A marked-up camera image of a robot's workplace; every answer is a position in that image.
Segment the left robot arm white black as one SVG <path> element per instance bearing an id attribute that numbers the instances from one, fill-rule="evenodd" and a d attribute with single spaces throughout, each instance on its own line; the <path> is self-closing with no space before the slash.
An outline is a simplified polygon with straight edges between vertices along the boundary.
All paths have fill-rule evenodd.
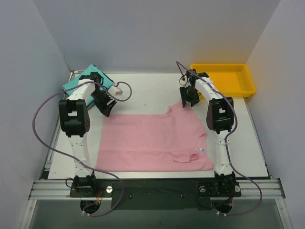
<path id="1" fill-rule="evenodd" d="M 95 106 L 106 117 L 110 116 L 116 101 L 105 90 L 100 89 L 103 79 L 98 72 L 82 75 L 78 88 L 66 99 L 59 101 L 61 130 L 68 137 L 75 164 L 75 176 L 71 189 L 92 197 L 98 191 L 98 184 L 88 151 L 87 133 L 90 130 L 90 117 L 86 102 L 93 97 Z"/>

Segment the pink t shirt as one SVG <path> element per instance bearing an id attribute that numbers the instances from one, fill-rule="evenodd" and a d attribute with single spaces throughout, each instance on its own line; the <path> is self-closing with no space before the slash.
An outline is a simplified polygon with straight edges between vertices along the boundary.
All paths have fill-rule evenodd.
<path id="1" fill-rule="evenodd" d="M 109 172 L 182 172 L 213 169 L 206 130 L 180 103 L 164 114 L 113 114 L 104 120 L 96 167 Z"/>

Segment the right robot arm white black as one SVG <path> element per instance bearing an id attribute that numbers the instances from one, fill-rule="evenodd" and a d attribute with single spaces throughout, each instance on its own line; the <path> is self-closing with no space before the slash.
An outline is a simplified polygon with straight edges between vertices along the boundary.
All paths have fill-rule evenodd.
<path id="1" fill-rule="evenodd" d="M 226 97 L 214 86 L 207 73 L 197 73 L 195 69 L 187 70 L 182 75 L 186 81 L 179 88 L 182 106 L 187 103 L 191 107 L 199 103 L 199 93 L 208 101 L 206 124 L 209 130 L 215 134 L 216 143 L 216 165 L 213 191 L 217 195 L 224 195 L 226 192 L 235 191 L 236 176 L 232 169 L 230 156 L 228 155 L 229 139 L 231 131 L 235 130 L 234 101 Z"/>

